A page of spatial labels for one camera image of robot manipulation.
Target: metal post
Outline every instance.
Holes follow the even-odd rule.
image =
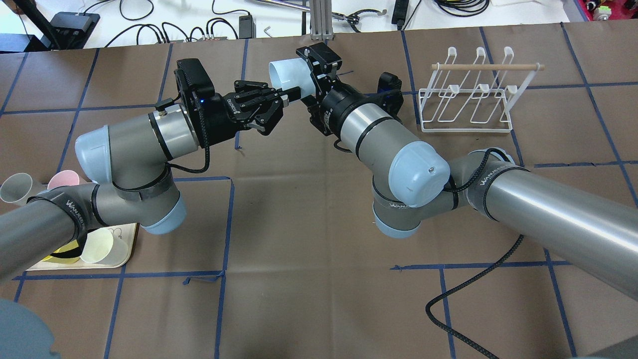
[[[332,0],[310,0],[310,38],[332,40]]]

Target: white dish rack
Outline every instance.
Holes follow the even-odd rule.
[[[427,88],[419,89],[421,130],[430,133],[512,131],[510,110],[545,66],[513,64],[512,48],[507,46],[503,51],[505,56],[498,65],[486,63],[483,47],[477,47],[472,64],[456,64],[457,50],[449,47],[445,62],[432,65]],[[460,82],[449,83],[460,78],[463,72],[465,76]],[[491,76],[481,77],[483,72],[491,72]],[[520,85],[504,85],[508,72],[528,74]]]

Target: pink cup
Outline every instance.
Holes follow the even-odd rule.
[[[53,178],[48,182],[47,190],[62,186],[77,186],[83,183],[87,183],[84,178],[80,177],[75,171],[70,169],[56,173]]]

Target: wooden dowel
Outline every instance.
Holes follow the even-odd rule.
[[[461,71],[472,71],[472,70],[486,70],[486,71],[509,71],[509,70],[523,70],[523,71],[535,71],[539,69],[540,71],[545,70],[545,65],[537,65],[537,64],[504,64],[504,65],[481,65],[481,64],[434,64],[432,65],[432,70],[461,70]]]

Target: black pole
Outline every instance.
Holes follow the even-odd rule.
[[[31,0],[13,0],[13,2],[22,9],[24,15],[35,24],[35,26],[42,31],[44,36],[51,41],[52,46],[54,46],[54,50],[64,50],[60,46],[60,43],[64,42],[64,40],[59,36],[57,31],[51,26],[51,23],[47,20],[44,15],[38,10],[38,8],[31,2]]]

